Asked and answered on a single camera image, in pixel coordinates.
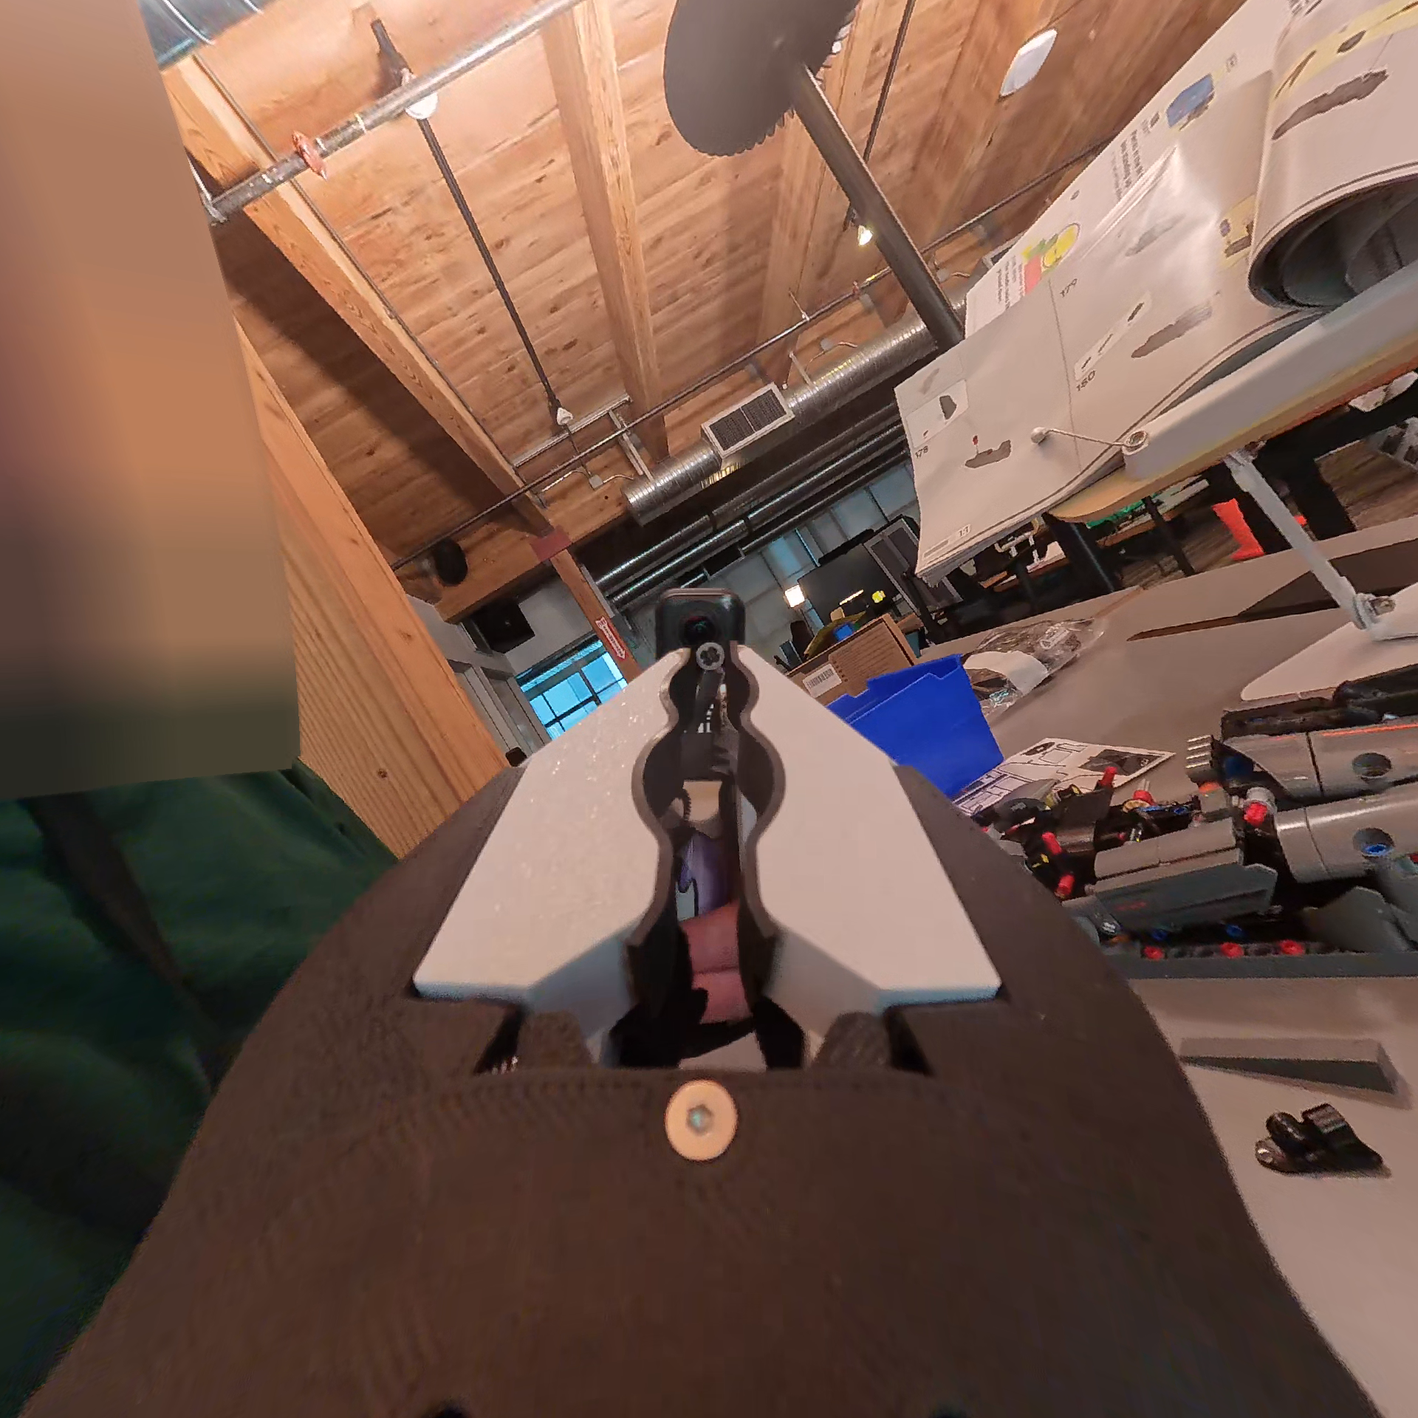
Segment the lego instruction booklet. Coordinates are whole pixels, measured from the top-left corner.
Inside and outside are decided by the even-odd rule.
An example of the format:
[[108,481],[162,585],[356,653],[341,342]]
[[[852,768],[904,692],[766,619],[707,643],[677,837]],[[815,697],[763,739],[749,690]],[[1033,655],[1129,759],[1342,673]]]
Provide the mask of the lego instruction booklet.
[[1416,3],[1242,3],[896,388],[931,575],[1126,437],[1414,265]]

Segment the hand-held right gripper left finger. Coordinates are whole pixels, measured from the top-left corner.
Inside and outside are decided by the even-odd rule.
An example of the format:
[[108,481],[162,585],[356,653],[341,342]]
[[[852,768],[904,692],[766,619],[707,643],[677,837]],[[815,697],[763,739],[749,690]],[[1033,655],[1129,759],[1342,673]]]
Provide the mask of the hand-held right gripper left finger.
[[677,906],[698,680],[673,650],[526,761],[413,969],[418,999],[567,1014],[624,1067],[682,1067],[702,1008]]

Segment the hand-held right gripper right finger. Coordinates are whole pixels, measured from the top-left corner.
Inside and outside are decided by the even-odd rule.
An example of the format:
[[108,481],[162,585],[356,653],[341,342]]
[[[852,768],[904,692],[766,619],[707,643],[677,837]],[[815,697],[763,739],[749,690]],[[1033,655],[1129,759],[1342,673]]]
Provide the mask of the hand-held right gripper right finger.
[[749,986],[800,1029],[982,1004],[1001,975],[893,761],[746,646],[725,651],[722,788]]

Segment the person's left hand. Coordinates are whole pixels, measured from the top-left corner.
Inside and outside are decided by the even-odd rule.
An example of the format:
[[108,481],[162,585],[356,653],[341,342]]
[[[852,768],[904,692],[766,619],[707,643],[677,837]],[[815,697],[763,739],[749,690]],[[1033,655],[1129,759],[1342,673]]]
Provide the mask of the person's left hand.
[[737,1026],[751,1019],[739,967],[739,901],[678,921],[688,965],[688,1019],[695,1026]]

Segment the silver ventilation duct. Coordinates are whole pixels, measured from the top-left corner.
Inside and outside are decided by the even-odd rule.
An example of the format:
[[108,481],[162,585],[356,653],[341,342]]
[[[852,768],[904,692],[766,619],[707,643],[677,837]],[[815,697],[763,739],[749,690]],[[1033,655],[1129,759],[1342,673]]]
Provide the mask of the silver ventilation duct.
[[749,552],[812,516],[837,494],[901,462],[906,434],[894,385],[936,354],[918,315],[899,319],[847,351],[827,373],[788,390],[769,386],[720,418],[778,417],[720,452],[709,435],[636,477],[626,504],[638,526],[675,526],[611,565],[595,582],[619,612],[631,612],[683,575],[719,570],[729,552]]

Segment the white book stand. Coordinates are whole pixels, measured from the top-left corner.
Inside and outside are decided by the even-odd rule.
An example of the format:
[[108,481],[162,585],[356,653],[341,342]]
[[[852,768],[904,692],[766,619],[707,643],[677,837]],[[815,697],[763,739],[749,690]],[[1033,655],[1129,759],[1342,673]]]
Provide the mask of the white book stand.
[[1416,268],[1404,266],[1129,434],[1122,464],[1055,515],[1088,523],[1223,462],[1337,604],[1340,626],[1247,683],[1262,702],[1416,665],[1416,589],[1360,592],[1283,508],[1250,445],[1284,434],[1414,368]]

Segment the grey steel column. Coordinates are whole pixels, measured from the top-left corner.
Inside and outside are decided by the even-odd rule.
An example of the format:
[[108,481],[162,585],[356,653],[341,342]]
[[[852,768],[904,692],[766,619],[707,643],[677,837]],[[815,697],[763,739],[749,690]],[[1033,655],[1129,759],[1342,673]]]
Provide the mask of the grey steel column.
[[963,339],[963,327],[818,81],[855,10],[850,1],[678,1],[663,59],[666,111],[683,140],[707,155],[747,152],[793,113],[850,209],[874,231],[935,346],[947,349]]

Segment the lego sticker sheet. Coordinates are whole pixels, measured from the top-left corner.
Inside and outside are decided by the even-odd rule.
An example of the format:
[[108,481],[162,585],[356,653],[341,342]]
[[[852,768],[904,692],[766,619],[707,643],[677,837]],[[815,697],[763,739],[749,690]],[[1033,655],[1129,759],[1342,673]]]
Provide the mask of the lego sticker sheet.
[[962,812],[974,815],[1019,795],[1041,796],[1063,788],[1080,791],[1099,786],[1124,788],[1132,781],[1144,781],[1153,769],[1173,756],[1171,751],[1045,737],[1028,749],[1006,756],[953,793],[952,800]]

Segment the blue plastic storage bin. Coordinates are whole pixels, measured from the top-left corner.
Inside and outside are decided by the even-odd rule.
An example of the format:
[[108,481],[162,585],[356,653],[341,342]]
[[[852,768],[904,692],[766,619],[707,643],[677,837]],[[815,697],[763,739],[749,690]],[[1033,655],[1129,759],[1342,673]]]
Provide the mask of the blue plastic storage bin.
[[827,709],[950,798],[1004,761],[958,655],[869,678]]

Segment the brown cardboard box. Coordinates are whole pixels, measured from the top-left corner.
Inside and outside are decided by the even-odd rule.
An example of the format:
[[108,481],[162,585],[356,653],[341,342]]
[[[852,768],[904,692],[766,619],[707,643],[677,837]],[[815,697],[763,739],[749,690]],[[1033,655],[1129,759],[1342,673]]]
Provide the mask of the brown cardboard box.
[[879,616],[844,638],[825,643],[800,667],[788,672],[788,680],[820,704],[855,697],[871,680],[916,665],[916,653],[898,621]]

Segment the lego car model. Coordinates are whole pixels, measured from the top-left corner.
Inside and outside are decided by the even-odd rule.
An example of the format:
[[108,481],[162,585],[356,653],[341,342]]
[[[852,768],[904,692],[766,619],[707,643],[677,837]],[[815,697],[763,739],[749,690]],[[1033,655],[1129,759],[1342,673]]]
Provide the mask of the lego car model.
[[1416,970],[1416,672],[1227,709],[1183,791],[969,815],[1134,979]]

